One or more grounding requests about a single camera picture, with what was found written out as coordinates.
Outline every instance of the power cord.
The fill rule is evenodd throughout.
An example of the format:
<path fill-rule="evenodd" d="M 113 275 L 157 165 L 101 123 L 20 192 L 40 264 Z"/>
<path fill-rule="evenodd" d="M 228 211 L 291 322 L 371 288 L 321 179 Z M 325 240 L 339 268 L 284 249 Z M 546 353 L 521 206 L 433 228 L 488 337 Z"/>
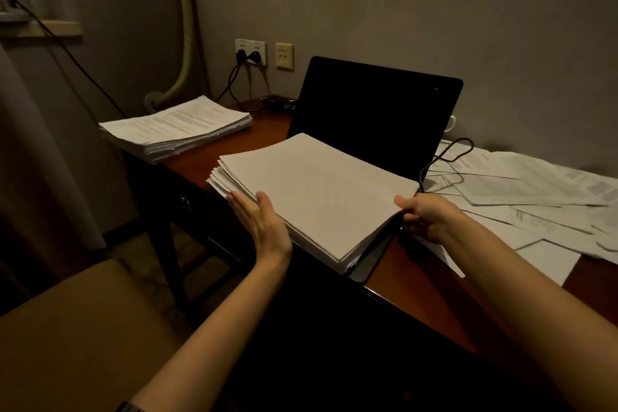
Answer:
<path fill-rule="evenodd" d="M 250 55 L 247 55 L 247 53 L 245 52 L 244 49 L 238 49 L 238 51 L 236 52 L 236 65 L 234 66 L 234 68 L 232 68 L 232 71 L 228 75 L 228 86 L 226 86 L 226 88 L 221 92 L 221 94 L 219 96 L 217 96 L 217 99 L 214 101 L 215 103 L 218 103 L 220 101 L 220 99 L 223 97 L 223 95 L 225 95 L 227 92 L 229 92 L 230 96 L 234 99 L 234 101 L 236 101 L 236 104 L 238 105 L 238 109 L 240 111 L 248 113 L 248 112 L 251 112 L 251 111 L 258 111 L 258 110 L 263 109 L 263 108 L 255 108 L 255 109 L 246 109 L 246 108 L 244 108 L 241 105 L 240 100 L 236 96 L 234 96 L 234 93 L 232 91 L 232 84 L 234 83 L 234 81 L 236 80 L 236 77 L 238 76 L 238 72 L 240 71 L 240 67 L 247 60 L 251 60 L 251 61 L 253 61 L 255 63 L 259 63 L 262 60 L 262 56 L 257 51 L 253 51 Z"/>
<path fill-rule="evenodd" d="M 109 100 L 110 103 L 112 103 L 114 105 L 114 108 L 116 108 L 116 110 L 122 115 L 122 117 L 124 118 L 128 118 L 128 116 L 124 113 L 124 111 L 122 109 L 120 109 L 120 106 L 118 106 L 118 104 L 114 101 L 114 99 L 103 89 L 103 87 L 101 87 L 97 81 L 95 79 L 93 79 L 90 74 L 88 72 L 86 72 L 86 69 L 84 67 L 81 66 L 81 64 L 77 61 L 77 59 L 75 59 L 75 57 L 73 57 L 73 54 L 71 53 L 71 51 L 69 51 L 69 49 L 67 49 L 67 47 L 64 45 L 64 43 L 60 40 L 60 38 L 58 38 L 58 36 L 56 36 L 55 34 L 52 33 L 52 31 L 47 27 L 47 25 L 45 25 L 34 13 L 32 13 L 32 11 L 27 8 L 23 3 L 19 2 L 18 0 L 11 0 L 15 5 L 17 5 L 19 8 L 21 8 L 22 10 L 24 10 L 25 12 L 28 13 L 28 15 L 30 15 L 32 18 L 35 19 L 35 21 L 41 26 L 42 30 L 47 33 L 57 44 L 58 46 L 60 46 L 62 48 L 62 50 L 64 50 L 67 54 L 67 56 L 69 56 L 69 58 L 73 61 L 73 64 L 75 64 L 75 66 L 81 71 L 82 74 L 84 74 L 84 76 L 90 80 L 90 82 L 92 83 L 92 85 L 94 85 L 95 87 L 97 87 L 97 89 Z"/>
<path fill-rule="evenodd" d="M 470 148 L 468 150 L 466 150 L 464 153 L 459 154 L 458 156 L 456 156 L 452 160 L 448 160 L 446 158 L 443 158 L 444 154 L 446 152 L 448 152 L 449 149 L 453 145 L 455 145 L 456 143 L 461 142 L 461 141 L 468 141 L 470 143 Z M 469 154 L 472 150 L 474 150 L 474 142 L 472 141 L 472 139 L 468 139 L 468 137 L 460 137 L 459 139 L 457 139 L 455 141 L 452 141 L 444 150 L 442 150 L 442 152 L 439 155 L 434 156 L 433 160 L 431 160 L 428 164 L 423 166 L 423 168 L 421 169 L 420 173 L 418 174 L 418 191 L 419 192 L 424 192 L 425 191 L 425 189 L 423 188 L 423 175 L 427 172 L 427 170 L 429 169 L 430 166 L 432 166 L 434 163 L 436 163 L 436 161 L 442 160 L 442 161 L 447 162 L 447 163 L 454 163 L 458 159 L 463 157 L 464 155 Z"/>

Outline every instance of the forearm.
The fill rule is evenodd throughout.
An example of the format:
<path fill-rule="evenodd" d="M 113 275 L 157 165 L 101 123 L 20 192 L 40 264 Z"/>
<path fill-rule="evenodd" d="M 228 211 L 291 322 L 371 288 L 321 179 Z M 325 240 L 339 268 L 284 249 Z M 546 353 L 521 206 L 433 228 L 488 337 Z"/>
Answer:
<path fill-rule="evenodd" d="M 455 263 L 581 410 L 618 406 L 618 329 L 466 216 L 441 234 Z"/>
<path fill-rule="evenodd" d="M 285 277 L 287 262 L 258 263 L 135 396 L 146 412 L 205 411 L 216 401 Z"/>

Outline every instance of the drawer handle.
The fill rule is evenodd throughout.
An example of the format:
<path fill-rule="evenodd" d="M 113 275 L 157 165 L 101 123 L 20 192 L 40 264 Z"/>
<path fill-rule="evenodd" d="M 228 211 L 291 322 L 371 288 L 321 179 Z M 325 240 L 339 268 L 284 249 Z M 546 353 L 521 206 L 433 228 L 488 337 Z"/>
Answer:
<path fill-rule="evenodd" d="M 182 208 L 187 212 L 191 212 L 191 202 L 189 202 L 189 198 L 186 196 L 181 196 L 181 205 Z"/>

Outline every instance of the laptop screen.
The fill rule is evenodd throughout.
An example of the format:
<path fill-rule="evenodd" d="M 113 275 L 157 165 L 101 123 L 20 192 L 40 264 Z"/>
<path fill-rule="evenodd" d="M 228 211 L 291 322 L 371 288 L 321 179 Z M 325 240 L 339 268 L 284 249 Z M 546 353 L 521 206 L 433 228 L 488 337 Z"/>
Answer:
<path fill-rule="evenodd" d="M 305 133 L 418 181 L 463 85 L 455 78 L 313 57 L 288 137 Z"/>

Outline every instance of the pipe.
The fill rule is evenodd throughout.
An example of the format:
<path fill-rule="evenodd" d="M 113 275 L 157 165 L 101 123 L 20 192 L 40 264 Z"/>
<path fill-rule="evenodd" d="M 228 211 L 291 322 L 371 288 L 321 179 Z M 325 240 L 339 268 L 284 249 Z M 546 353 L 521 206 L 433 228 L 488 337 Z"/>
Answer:
<path fill-rule="evenodd" d="M 149 113 L 156 113 L 165 108 L 165 104 L 176 97 L 184 88 L 187 78 L 191 72 L 191 62 L 193 60 L 193 45 L 195 43 L 195 27 L 193 25 L 193 3 L 191 0 L 181 0 L 182 7 L 182 32 L 183 32 L 183 51 L 182 67 L 176 82 L 165 93 L 151 92 L 144 98 L 144 106 Z"/>

